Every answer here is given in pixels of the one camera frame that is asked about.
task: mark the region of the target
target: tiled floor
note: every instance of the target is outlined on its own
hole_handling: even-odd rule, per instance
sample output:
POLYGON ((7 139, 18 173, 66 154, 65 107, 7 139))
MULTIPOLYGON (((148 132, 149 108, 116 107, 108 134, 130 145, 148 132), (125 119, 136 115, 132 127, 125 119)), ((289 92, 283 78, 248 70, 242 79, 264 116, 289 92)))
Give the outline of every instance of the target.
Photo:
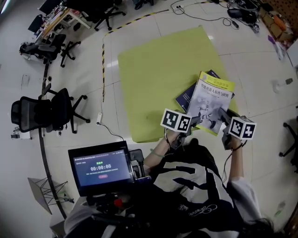
MULTIPOLYGON (((110 19, 110 23, 115 29, 148 13, 169 9, 173 2, 174 0, 156 0, 154 6, 146 4, 135 11, 132 2, 126 0, 120 9, 127 15, 115 16, 110 19)), ((185 12, 195 17, 208 20, 228 17, 226 9, 214 3, 198 4, 196 0, 184 0, 183 5, 185 12)), ((67 192, 77 199, 79 194, 67 150, 120 140, 110 135, 105 127, 95 124, 101 107, 102 122, 106 126, 122 135, 130 149, 140 148, 144 156, 149 154, 156 142, 137 144, 131 140, 123 105, 117 55, 151 39, 202 25, 217 49, 230 80, 236 83, 235 98, 239 114, 257 122, 255 137, 244 148, 244 172, 256 189, 264 216, 273 219, 277 228, 281 227, 298 201, 298 177, 290 164, 292 154, 286 158, 278 156, 280 151, 284 151, 293 142, 289 132, 283 128, 283 122, 290 121, 297 128, 295 106, 298 104, 298 80, 288 58, 283 62, 278 60, 274 48, 267 40, 268 31, 262 22, 259 23, 259 34, 254 34, 240 22, 238 24, 239 30, 234 30, 230 26, 224 26, 222 19, 203 21, 165 12, 146 17, 107 35, 103 40, 106 69, 106 98, 103 105, 101 53, 102 39, 108 30, 105 23, 101 24, 99 32, 81 29, 79 37, 82 43, 74 50, 76 60, 67 60, 65 68, 59 66, 59 60, 54 61, 49 75, 53 78, 54 90, 66 87, 76 99, 82 94, 88 95, 88 100, 79 106, 77 112, 90 118, 91 124, 76 121, 76 135, 71 133, 70 126, 61 137, 57 137, 56 133, 46 135, 47 159, 54 180, 68 180, 67 192), (279 94, 274 93, 272 81, 287 78, 293 78, 294 82, 279 94), (275 215, 282 202, 285 202, 284 209, 279 215, 275 215)), ((204 131, 195 131, 188 138, 197 137, 200 144, 209 148, 220 172, 223 171, 225 159, 229 155, 223 149, 221 136, 219 134, 214 137, 204 131)))

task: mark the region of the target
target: desk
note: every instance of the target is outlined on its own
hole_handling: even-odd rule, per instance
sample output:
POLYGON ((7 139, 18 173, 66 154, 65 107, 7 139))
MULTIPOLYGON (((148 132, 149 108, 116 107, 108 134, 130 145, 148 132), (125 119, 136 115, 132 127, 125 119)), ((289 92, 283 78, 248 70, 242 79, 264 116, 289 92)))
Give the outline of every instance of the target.
MULTIPOLYGON (((225 68, 203 27, 151 40, 118 55, 119 73, 132 140, 163 137, 165 108, 181 111, 175 98, 212 69, 228 80, 225 68)), ((231 110, 237 112, 234 99, 231 110)))
POLYGON ((36 43, 39 39, 43 39, 45 38, 50 32, 52 32, 52 30, 55 28, 56 25, 58 25, 59 23, 61 23, 63 21, 63 19, 67 16, 70 15, 71 17, 73 17, 75 20, 77 20, 78 22, 80 22, 82 25, 84 25, 86 28, 91 29, 91 26, 88 25, 86 22, 84 22, 81 18, 79 18, 77 15, 75 15, 72 12, 72 9, 70 8, 66 8, 63 12, 58 12, 54 18, 52 19, 52 22, 46 27, 44 28, 43 32, 41 32, 35 39, 34 43, 36 43))

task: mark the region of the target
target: office chair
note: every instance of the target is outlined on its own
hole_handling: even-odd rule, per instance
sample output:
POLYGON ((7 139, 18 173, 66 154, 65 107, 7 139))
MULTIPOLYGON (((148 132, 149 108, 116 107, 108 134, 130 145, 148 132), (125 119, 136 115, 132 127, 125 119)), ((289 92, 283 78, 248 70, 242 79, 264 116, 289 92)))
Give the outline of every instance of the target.
POLYGON ((21 97, 19 101, 12 104, 11 122, 17 124, 21 132, 28 132, 37 128, 46 128, 47 132, 51 132, 63 130, 63 126, 70 121, 72 133, 76 134, 74 116, 86 123, 90 123, 90 119, 86 119, 75 112, 80 101, 86 100, 87 96, 80 96, 72 106, 71 101, 73 99, 69 96, 66 88, 54 92, 51 90, 51 84, 48 84, 43 94, 39 96, 39 100, 21 97), (55 96, 52 100, 41 100, 46 93, 52 93, 55 96))
POLYGON ((296 133, 294 132, 294 130, 292 129, 292 127, 287 124, 287 123, 283 123, 283 127, 287 127, 291 133, 291 135, 294 137, 295 141, 294 144, 285 152, 279 153, 280 157, 285 157, 287 156, 292 150, 295 149, 295 153, 294 153, 294 158, 291 159, 291 164, 297 167, 297 170, 295 171, 295 173, 298 173, 298 151, 297 151, 297 147, 298 147, 298 136, 296 135, 296 133))
POLYGON ((45 59, 44 63, 49 61, 50 63, 55 60, 60 52, 62 56, 62 61, 60 66, 62 68, 65 67, 65 64, 63 64, 65 57, 68 56, 71 60, 75 60, 75 57, 71 57, 69 54, 69 51, 75 47, 77 44, 80 44, 81 42, 78 41, 76 43, 69 42, 65 49, 62 49, 65 44, 63 43, 66 38, 66 35, 59 34, 56 35, 53 39, 52 43, 50 45, 46 44, 27 44, 23 43, 20 47, 20 54, 29 54, 29 55, 35 55, 39 59, 45 59))
POLYGON ((97 28, 104 20, 106 20, 108 25, 108 30, 112 30, 110 24, 109 24, 109 17, 114 15, 122 14, 125 16, 126 14, 124 12, 115 12, 114 10, 118 10, 117 7, 114 6, 114 4, 119 5, 122 2, 122 0, 105 0, 105 1, 80 1, 80 0, 63 0, 62 4, 65 7, 69 7, 71 9, 77 10, 82 13, 83 17, 87 21, 92 21, 93 23, 97 23, 94 29, 96 31, 99 31, 97 28))

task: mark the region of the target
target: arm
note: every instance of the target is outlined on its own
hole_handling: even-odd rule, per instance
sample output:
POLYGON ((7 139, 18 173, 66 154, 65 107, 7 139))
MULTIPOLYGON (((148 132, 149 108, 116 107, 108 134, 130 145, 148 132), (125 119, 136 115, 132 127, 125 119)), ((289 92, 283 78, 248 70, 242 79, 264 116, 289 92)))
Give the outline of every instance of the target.
MULTIPOLYGON (((168 137, 168 140, 169 140, 169 143, 172 144, 173 141, 176 139, 176 137, 179 135, 180 133, 179 132, 174 132, 174 131, 169 131, 168 134, 167 134, 167 137, 168 137)), ((165 138, 163 138, 159 143, 158 145, 155 147, 154 149, 154 153, 150 153, 145 161, 144 161, 144 164, 146 166, 148 166, 149 168, 152 168, 154 166, 157 166, 161 160, 162 160, 162 156, 165 155, 165 153, 168 151, 169 149, 169 145, 166 141, 165 138)))
MULTIPOLYGON (((232 144, 231 145, 232 145, 233 149, 236 149, 241 145, 241 140, 232 136, 232 144)), ((235 178, 235 177, 244 177, 242 147, 240 147, 236 151, 233 151, 233 153, 232 153, 229 181, 231 181, 232 178, 235 178)))

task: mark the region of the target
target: book cover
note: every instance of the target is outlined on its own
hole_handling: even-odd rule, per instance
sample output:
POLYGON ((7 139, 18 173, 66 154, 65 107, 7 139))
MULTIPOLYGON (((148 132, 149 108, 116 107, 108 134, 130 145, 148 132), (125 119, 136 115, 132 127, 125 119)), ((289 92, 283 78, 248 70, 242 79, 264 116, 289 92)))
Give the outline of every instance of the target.
POLYGON ((187 114, 199 116, 198 128, 217 135, 222 121, 218 109, 228 110, 235 83, 201 72, 194 89, 187 114))
MULTIPOLYGON (((213 70, 209 70, 207 74, 219 79, 219 76, 213 70)), ((187 112, 188 110, 188 107, 190 105, 190 100, 191 100, 192 94, 194 93, 195 87, 196 87, 196 83, 194 83, 192 86, 186 89, 182 94, 180 94, 175 99, 176 102, 180 105, 180 107, 182 107, 182 109, 185 112, 187 112)))

